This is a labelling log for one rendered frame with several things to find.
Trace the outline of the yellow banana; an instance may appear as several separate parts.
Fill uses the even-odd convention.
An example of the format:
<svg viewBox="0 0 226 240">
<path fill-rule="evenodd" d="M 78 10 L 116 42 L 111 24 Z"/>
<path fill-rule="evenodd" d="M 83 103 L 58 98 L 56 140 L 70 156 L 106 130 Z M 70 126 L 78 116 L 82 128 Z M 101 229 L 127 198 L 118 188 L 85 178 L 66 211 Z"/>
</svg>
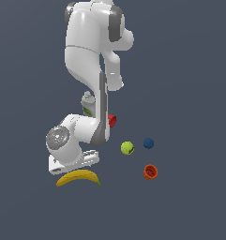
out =
<svg viewBox="0 0 226 240">
<path fill-rule="evenodd" d="M 88 170 L 76 170 L 76 171 L 68 172 L 56 182 L 56 185 L 58 187 L 61 187 L 73 180 L 80 180 L 80 179 L 90 180 L 92 182 L 97 183 L 100 186 L 98 176 L 94 172 L 88 171 Z"/>
</svg>

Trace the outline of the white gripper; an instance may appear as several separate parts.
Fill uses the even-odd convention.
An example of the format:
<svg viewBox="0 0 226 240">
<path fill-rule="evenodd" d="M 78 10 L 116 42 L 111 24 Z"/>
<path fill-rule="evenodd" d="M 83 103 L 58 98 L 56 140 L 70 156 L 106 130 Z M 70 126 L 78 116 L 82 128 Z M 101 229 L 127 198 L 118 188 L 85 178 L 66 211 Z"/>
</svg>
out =
<svg viewBox="0 0 226 240">
<path fill-rule="evenodd" d="M 74 170 L 81 169 L 86 166 L 92 166 L 99 162 L 98 151 L 89 150 L 82 153 L 82 156 L 74 161 L 70 165 L 66 165 L 64 163 L 60 163 L 56 160 L 52 155 L 49 155 L 49 172 L 52 175 L 60 174 L 60 173 L 68 173 Z"/>
</svg>

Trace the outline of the grey bottle with green label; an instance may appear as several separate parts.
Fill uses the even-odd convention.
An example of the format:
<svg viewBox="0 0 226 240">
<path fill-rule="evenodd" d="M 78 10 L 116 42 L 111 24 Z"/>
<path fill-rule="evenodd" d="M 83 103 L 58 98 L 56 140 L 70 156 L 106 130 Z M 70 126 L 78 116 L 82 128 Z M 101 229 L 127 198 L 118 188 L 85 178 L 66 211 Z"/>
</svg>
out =
<svg viewBox="0 0 226 240">
<path fill-rule="evenodd" d="M 82 96 L 83 114 L 90 117 L 96 116 L 96 101 L 89 91 Z"/>
</svg>

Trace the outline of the orange cup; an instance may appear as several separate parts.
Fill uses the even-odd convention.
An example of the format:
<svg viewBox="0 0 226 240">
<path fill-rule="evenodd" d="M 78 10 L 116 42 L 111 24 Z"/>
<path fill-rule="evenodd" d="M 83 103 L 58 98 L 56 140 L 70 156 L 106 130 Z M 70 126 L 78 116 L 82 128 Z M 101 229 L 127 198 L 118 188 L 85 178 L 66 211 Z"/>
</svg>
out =
<svg viewBox="0 0 226 240">
<path fill-rule="evenodd" d="M 152 165 L 148 164 L 144 167 L 143 177 L 147 180 L 152 180 L 158 176 L 158 169 Z"/>
</svg>

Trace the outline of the yellow-green tennis ball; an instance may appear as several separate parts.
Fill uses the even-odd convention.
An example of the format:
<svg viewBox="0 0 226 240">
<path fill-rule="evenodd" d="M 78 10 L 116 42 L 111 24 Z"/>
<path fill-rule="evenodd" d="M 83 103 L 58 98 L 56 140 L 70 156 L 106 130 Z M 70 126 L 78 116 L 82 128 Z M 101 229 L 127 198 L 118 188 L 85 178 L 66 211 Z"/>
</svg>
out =
<svg viewBox="0 0 226 240">
<path fill-rule="evenodd" d="M 124 155 L 130 155 L 134 151 L 134 145 L 132 142 L 123 142 L 121 144 L 121 152 Z"/>
</svg>

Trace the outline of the dark blue ball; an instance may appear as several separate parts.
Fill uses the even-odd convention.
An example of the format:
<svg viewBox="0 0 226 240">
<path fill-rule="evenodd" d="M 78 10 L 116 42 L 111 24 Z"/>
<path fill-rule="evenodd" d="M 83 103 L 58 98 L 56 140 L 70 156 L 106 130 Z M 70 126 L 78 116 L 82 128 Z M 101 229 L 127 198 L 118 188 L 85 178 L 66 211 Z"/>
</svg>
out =
<svg viewBox="0 0 226 240">
<path fill-rule="evenodd" d="M 154 141 L 151 138 L 146 138 L 143 140 L 143 146 L 147 149 L 150 149 L 154 146 Z"/>
</svg>

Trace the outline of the red cup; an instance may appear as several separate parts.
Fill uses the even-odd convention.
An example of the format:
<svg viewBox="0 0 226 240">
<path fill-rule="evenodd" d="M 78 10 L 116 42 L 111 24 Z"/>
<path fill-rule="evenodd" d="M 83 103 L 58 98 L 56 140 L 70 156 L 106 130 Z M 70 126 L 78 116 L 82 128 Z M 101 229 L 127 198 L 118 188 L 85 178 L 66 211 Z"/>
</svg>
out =
<svg viewBox="0 0 226 240">
<path fill-rule="evenodd" d="M 109 118 L 110 128 L 112 128 L 116 123 L 116 116 L 108 113 L 108 118 Z"/>
</svg>

